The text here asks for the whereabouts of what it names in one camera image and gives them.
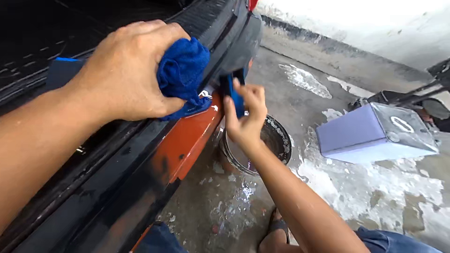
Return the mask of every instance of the orange metal part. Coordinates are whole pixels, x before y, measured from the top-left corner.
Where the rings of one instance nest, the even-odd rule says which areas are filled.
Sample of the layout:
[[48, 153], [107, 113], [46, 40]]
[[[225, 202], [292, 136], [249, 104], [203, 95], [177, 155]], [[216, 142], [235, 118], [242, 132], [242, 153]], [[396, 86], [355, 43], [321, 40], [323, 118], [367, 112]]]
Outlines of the orange metal part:
[[[151, 160], [153, 171], [159, 174], [161, 182], [172, 183], [177, 178], [184, 179], [222, 118], [221, 98], [215, 92], [208, 110], [182, 118], [173, 126]], [[150, 227], [144, 231], [131, 252], [136, 249]]]

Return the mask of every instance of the blue microfiber towel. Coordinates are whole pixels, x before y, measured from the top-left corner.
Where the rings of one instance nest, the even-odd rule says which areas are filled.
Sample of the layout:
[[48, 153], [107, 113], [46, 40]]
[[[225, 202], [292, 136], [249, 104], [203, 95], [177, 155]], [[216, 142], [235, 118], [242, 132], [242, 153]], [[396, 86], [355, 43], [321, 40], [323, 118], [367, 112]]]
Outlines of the blue microfiber towel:
[[212, 100], [199, 98], [197, 93], [208, 62], [209, 50], [196, 38], [179, 39], [169, 47], [156, 73], [159, 89], [166, 97], [177, 97], [187, 102], [179, 111], [160, 120], [175, 120], [209, 108]]

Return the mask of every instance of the blue cloth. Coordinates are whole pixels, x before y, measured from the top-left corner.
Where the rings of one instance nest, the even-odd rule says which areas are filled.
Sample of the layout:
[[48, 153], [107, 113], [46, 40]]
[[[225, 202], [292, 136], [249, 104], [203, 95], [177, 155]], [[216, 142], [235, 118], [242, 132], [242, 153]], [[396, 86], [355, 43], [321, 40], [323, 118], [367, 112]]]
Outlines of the blue cloth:
[[361, 226], [356, 235], [371, 253], [442, 253], [411, 237], [394, 232], [369, 230]]
[[197, 93], [208, 62], [209, 50], [196, 38], [179, 39], [169, 47], [156, 74], [159, 89], [166, 97], [177, 97], [187, 102], [179, 111], [160, 118], [162, 121], [186, 117], [211, 105], [211, 99], [199, 98]]
[[154, 223], [134, 253], [187, 253], [164, 223]]

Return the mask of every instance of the hand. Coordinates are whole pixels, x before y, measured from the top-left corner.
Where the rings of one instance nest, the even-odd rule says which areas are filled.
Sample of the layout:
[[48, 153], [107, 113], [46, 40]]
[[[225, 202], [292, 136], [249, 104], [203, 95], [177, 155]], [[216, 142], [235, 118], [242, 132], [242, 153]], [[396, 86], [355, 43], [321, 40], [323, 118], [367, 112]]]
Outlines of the hand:
[[224, 98], [225, 128], [230, 139], [247, 152], [248, 149], [262, 143], [261, 129], [267, 115], [264, 88], [252, 84], [242, 86], [237, 78], [233, 80], [233, 87], [243, 97], [249, 112], [248, 116], [238, 119], [233, 100], [226, 96]]
[[63, 89], [107, 122], [176, 112], [185, 101], [161, 93], [156, 71], [164, 52], [180, 38], [190, 39], [179, 24], [161, 20], [121, 27], [98, 45]]

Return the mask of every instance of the bucket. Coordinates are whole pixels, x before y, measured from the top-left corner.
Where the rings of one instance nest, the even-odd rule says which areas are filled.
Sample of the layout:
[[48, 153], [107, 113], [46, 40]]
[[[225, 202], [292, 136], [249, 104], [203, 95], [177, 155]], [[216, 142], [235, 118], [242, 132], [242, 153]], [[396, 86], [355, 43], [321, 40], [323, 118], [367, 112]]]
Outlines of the bucket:
[[[264, 126], [261, 129], [261, 140], [278, 157], [278, 159], [287, 164], [291, 159], [291, 140], [285, 128], [273, 117], [267, 115]], [[221, 149], [222, 167], [231, 172], [239, 171], [252, 176], [259, 176], [258, 171], [250, 162], [244, 152], [227, 135], [226, 129], [219, 147]]]

